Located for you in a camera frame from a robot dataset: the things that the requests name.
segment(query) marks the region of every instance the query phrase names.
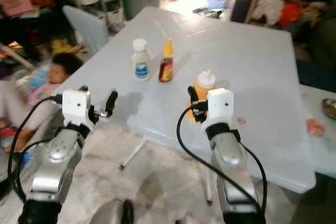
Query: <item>bottle label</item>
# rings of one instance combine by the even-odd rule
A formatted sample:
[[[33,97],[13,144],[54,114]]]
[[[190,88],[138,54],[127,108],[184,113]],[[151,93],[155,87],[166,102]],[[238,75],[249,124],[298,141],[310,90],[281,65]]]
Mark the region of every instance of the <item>bottle label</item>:
[[[170,81],[173,78],[173,63],[167,63],[163,68],[162,81]]]
[[[135,65],[135,76],[144,79],[148,75],[148,66],[146,61],[138,61]]]

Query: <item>white bottle cap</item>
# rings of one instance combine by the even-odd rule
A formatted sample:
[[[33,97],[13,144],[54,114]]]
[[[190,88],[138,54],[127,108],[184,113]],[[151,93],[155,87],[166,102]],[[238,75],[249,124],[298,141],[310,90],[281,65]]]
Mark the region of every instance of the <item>white bottle cap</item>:
[[[136,52],[144,52],[146,50],[147,41],[143,38],[135,39],[133,41],[133,49]]]
[[[205,89],[210,89],[215,86],[216,77],[211,73],[211,69],[200,73],[197,77],[198,84]]]

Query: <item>yellow bottle cap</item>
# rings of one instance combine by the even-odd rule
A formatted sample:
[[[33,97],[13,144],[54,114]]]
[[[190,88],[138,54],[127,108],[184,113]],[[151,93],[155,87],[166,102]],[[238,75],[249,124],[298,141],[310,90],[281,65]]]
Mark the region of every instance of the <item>yellow bottle cap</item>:
[[[164,45],[163,48],[163,56],[164,57],[170,57],[173,55],[173,40],[172,38],[167,39],[166,44]]]

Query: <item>red cloth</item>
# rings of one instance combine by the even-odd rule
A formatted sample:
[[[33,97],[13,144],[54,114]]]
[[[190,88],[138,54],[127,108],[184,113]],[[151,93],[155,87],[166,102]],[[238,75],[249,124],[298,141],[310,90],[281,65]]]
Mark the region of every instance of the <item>red cloth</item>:
[[[302,8],[295,3],[285,3],[282,9],[280,26],[287,26],[293,21],[300,19]]]

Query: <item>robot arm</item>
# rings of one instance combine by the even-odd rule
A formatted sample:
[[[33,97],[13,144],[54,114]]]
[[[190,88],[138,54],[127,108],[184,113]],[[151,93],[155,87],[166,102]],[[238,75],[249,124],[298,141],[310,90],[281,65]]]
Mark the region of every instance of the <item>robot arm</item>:
[[[240,144],[238,131],[231,130],[233,93],[223,88],[215,89],[208,92],[206,101],[198,101],[192,87],[188,88],[188,92],[194,106],[195,119],[201,122],[202,130],[206,132],[210,141],[213,166],[257,202],[254,184],[247,170],[247,153]],[[217,189],[225,223],[265,223],[265,217],[260,216],[260,208],[257,209],[256,204],[232,183],[217,176]]]
[[[57,223],[75,167],[81,160],[85,138],[93,131],[99,117],[112,115],[117,92],[113,91],[105,111],[95,111],[90,92],[66,90],[56,99],[62,104],[65,128],[48,143],[43,161],[37,170],[18,223]]]

